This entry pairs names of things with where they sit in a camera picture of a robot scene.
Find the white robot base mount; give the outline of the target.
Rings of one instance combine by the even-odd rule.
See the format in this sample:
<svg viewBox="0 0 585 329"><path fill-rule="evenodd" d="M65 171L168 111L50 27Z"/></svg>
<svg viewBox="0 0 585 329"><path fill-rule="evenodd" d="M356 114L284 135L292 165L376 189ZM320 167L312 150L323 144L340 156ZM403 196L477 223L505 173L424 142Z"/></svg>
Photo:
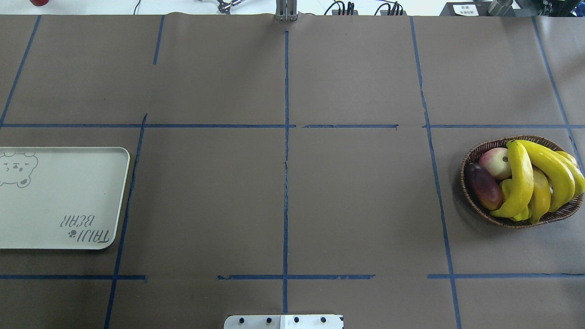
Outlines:
<svg viewBox="0 0 585 329"><path fill-rule="evenodd" d="M228 316L224 329L344 329L342 315L279 314Z"/></svg>

